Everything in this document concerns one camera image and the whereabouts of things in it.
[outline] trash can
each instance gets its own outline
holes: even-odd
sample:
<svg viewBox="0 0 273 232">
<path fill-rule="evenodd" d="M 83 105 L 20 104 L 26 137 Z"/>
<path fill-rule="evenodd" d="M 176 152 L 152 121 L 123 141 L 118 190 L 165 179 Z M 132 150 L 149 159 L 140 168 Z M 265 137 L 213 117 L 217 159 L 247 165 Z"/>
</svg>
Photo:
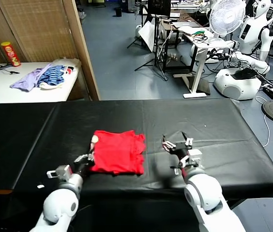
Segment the trash can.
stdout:
<svg viewBox="0 0 273 232">
<path fill-rule="evenodd" d="M 116 17 L 121 17 L 121 7 L 115 8 L 116 11 Z"/>
</svg>

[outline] pringles can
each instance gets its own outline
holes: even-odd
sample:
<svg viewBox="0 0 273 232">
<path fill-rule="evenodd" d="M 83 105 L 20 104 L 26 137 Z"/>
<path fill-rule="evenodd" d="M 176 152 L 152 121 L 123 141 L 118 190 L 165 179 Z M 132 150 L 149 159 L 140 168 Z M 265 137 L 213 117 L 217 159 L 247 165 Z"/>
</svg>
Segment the pringles can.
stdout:
<svg viewBox="0 0 273 232">
<path fill-rule="evenodd" d="M 13 49 L 13 46 L 11 45 L 11 42 L 2 42 L 1 46 L 3 47 L 5 54 L 7 55 L 8 59 L 14 67 L 21 65 L 19 58 L 15 50 Z"/>
</svg>

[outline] gray floor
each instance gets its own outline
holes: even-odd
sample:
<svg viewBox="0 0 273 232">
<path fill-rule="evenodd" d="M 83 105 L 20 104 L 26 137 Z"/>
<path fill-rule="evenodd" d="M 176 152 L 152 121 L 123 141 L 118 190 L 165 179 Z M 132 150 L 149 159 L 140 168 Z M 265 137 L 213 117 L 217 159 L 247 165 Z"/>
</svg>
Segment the gray floor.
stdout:
<svg viewBox="0 0 273 232">
<path fill-rule="evenodd" d="M 86 7 L 87 17 L 83 30 L 93 65 L 98 88 L 103 100 L 141 100 L 141 99 L 182 99 L 187 89 L 180 79 L 169 74 L 163 81 L 156 68 L 134 69 L 152 58 L 152 54 L 137 45 L 126 47 L 134 40 L 135 28 L 140 24 L 140 16 L 123 13 L 113 17 L 117 4 L 107 4 L 106 8 Z M 189 59 L 190 45 L 179 45 L 176 52 Z M 215 74 L 206 79 L 213 81 Z M 267 74 L 273 79 L 273 66 Z M 208 98 L 222 98 L 211 86 Z M 256 100 L 238 102 L 241 113 L 262 144 L 267 141 L 267 128 L 263 121 L 260 104 Z M 273 160 L 273 122 L 267 120 L 271 134 L 265 147 Z M 234 209 L 247 232 L 273 232 L 273 199 L 250 199 Z"/>
</svg>

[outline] white table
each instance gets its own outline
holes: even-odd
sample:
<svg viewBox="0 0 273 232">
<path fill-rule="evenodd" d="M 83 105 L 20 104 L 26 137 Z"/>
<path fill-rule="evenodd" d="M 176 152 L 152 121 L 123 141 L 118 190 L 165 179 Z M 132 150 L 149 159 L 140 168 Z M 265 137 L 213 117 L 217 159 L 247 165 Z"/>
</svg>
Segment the white table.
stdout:
<svg viewBox="0 0 273 232">
<path fill-rule="evenodd" d="M 78 77 L 80 62 L 78 59 L 58 59 L 54 65 L 73 66 L 72 74 L 64 74 L 64 84 L 61 88 L 42 90 L 33 88 L 30 92 L 24 92 L 10 85 L 23 78 L 36 68 L 43 68 L 50 62 L 22 63 L 19 67 L 9 67 L 6 70 L 20 72 L 20 74 L 9 74 L 0 71 L 0 103 L 27 103 L 27 102 L 62 102 L 68 99 L 72 87 Z"/>
<path fill-rule="evenodd" d="M 203 30 L 204 34 L 208 37 L 208 38 L 212 38 L 214 35 L 208 31 L 206 28 L 196 28 L 197 30 Z M 173 75 L 174 78 L 182 78 L 183 81 L 185 82 L 185 85 L 187 86 L 188 90 L 190 91 L 190 93 L 184 93 L 183 97 L 184 98 L 202 98 L 202 97 L 206 97 L 205 93 L 197 93 L 197 88 L 200 82 L 200 78 L 202 75 L 202 71 L 203 71 L 203 67 L 205 64 L 205 60 L 207 58 L 207 53 L 208 53 L 208 49 L 209 48 L 215 48 L 213 45 L 211 45 L 210 43 L 207 43 L 208 39 L 202 43 L 200 42 L 196 42 L 194 40 L 194 38 L 192 36 L 188 36 L 187 34 L 184 33 L 184 35 L 196 46 L 196 49 L 198 49 L 198 53 L 199 53 L 199 65 L 196 71 L 196 74 L 194 75 L 194 82 L 192 85 L 192 88 L 189 88 L 189 81 L 188 81 L 188 77 L 192 76 L 191 73 L 185 73 L 185 74 L 175 74 Z"/>
</svg>

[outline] wooden partition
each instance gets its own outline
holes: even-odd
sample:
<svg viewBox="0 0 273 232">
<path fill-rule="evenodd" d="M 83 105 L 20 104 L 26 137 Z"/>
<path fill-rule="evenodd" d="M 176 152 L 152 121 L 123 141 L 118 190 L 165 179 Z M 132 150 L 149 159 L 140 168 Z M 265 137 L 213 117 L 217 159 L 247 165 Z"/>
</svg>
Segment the wooden partition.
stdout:
<svg viewBox="0 0 273 232">
<path fill-rule="evenodd" d="M 12 43 L 22 62 L 80 59 L 89 95 L 100 99 L 74 0 L 0 0 L 0 43 L 4 41 Z M 0 61 L 5 61 L 1 47 Z M 78 86 L 76 82 L 71 95 L 80 93 Z"/>
</svg>

